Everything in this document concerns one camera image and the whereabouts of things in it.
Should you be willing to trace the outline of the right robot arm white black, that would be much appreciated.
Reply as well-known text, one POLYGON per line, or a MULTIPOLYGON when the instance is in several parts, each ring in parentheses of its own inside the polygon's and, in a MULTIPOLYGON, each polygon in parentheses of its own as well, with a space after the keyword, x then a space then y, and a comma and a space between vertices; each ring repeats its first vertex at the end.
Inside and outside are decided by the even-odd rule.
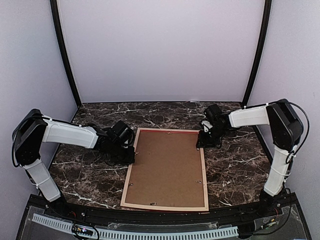
POLYGON ((274 155, 262 193, 277 196, 290 175, 292 161, 305 143, 310 126, 304 126, 294 110, 298 105, 283 98, 277 101, 223 112, 217 104, 204 110, 199 123, 196 148, 220 148, 228 131, 245 126, 268 125, 274 145, 274 155))

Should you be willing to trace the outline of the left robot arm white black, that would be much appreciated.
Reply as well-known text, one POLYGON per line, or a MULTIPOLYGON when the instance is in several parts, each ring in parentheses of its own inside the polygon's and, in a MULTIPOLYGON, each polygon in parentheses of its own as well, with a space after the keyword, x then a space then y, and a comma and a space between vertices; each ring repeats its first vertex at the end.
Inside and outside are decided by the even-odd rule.
POLYGON ((45 145, 71 145, 95 150, 107 156, 115 165, 135 162, 135 132, 122 120, 112 127, 95 124, 75 124, 54 119, 31 109, 12 133, 11 159, 22 167, 42 196, 51 203, 51 210, 60 218, 71 213, 63 194, 42 159, 45 145))

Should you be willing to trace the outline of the black front rail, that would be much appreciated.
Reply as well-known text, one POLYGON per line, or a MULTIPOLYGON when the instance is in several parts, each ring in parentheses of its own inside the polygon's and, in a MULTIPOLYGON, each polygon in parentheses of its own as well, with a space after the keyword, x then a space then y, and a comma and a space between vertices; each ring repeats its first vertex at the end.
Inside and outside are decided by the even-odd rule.
POLYGON ((66 216, 77 222, 106 226, 110 223, 143 225, 178 225, 219 222, 220 224, 250 224, 258 218, 279 215, 281 210, 262 210, 258 202, 212 208, 202 212, 169 212, 106 209, 66 203, 66 216))

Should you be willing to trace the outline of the right black corner post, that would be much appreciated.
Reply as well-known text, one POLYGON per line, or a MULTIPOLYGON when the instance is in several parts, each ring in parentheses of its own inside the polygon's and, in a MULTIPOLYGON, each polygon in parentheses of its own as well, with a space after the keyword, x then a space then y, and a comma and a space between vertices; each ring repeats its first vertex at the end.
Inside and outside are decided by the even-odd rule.
POLYGON ((263 8, 263 14, 262 14, 262 20, 261 20, 261 27, 259 31, 258 41, 257 41, 257 47, 252 63, 252 68, 250 71, 250 75, 248 78, 247 86, 244 92, 244 96, 242 98, 241 104, 242 106, 247 106, 254 88, 255 80, 258 74, 260 62, 263 55, 263 50, 265 46, 268 26, 269 26, 269 20, 271 15, 271 8, 272 8, 272 0, 265 0, 264 1, 264 8, 263 8))

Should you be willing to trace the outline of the black corner post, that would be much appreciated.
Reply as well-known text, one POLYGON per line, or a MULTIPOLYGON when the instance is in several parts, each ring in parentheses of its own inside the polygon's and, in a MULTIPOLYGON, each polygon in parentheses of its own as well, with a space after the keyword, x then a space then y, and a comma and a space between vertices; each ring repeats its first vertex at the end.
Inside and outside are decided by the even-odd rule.
POLYGON ((271 15, 271 8, 272 8, 272 0, 265 0, 264 1, 264 8, 263 8, 263 14, 262 14, 262 20, 261 20, 261 27, 259 31, 258 41, 257 41, 257 47, 252 63, 252 68, 250 71, 250 75, 248 78, 247 86, 244 92, 244 96, 242 98, 241 104, 242 106, 247 106, 254 88, 255 80, 258 74, 260 62, 263 55, 263 50, 265 46, 268 26, 269 26, 269 20, 271 15))
POLYGON ((58 1, 50 0, 49 2, 50 2, 51 15, 52 15, 52 20, 53 20, 54 29, 55 29, 55 35, 56 35, 63 67, 65 70, 65 74, 68 80, 68 84, 69 84, 73 99, 75 101, 77 108, 79 108, 82 105, 82 101, 76 86, 76 81, 72 72, 69 56, 67 53, 67 48, 65 44, 65 39, 64 39, 60 14, 59 14, 58 1))

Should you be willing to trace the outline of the left black corner post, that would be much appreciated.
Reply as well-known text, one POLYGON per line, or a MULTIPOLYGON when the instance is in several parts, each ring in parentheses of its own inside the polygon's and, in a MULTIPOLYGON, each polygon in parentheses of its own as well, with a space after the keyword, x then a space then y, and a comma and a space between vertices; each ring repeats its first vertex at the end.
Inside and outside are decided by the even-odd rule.
POLYGON ((52 15, 52 20, 53 20, 54 29, 55 29, 55 35, 56 35, 63 67, 65 70, 65 74, 68 80, 68 84, 69 84, 73 99, 75 101, 77 108, 79 108, 82 105, 82 101, 76 86, 76 81, 72 72, 69 56, 67 53, 67 48, 65 44, 65 39, 64 39, 60 14, 59 14, 58 1, 50 0, 49 2, 50 2, 51 15, 52 15))

